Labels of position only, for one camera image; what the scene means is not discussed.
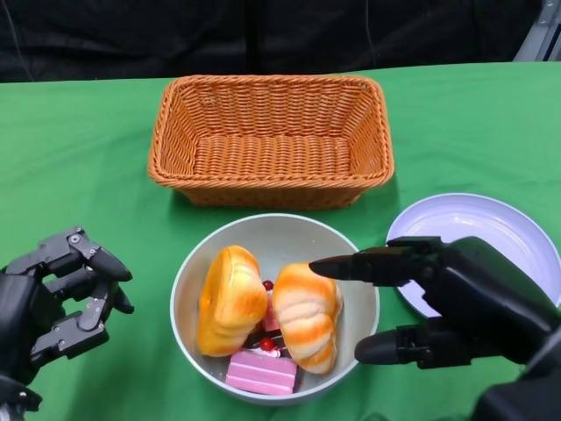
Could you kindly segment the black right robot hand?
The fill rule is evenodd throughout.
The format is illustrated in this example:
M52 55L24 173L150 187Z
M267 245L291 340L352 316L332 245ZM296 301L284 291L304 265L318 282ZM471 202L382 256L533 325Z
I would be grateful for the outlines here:
M437 315L376 333L355 346L358 362L458 367L503 356L526 364L560 327L560 312L514 263L476 237L399 237L382 247L309 263L317 275L375 287L417 283Z

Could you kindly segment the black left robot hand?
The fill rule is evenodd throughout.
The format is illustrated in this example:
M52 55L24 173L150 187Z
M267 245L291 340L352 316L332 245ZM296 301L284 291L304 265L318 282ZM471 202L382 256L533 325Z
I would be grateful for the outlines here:
M1 374L28 385L46 364L109 339L112 310L134 308L124 263L76 226L41 240L1 271Z

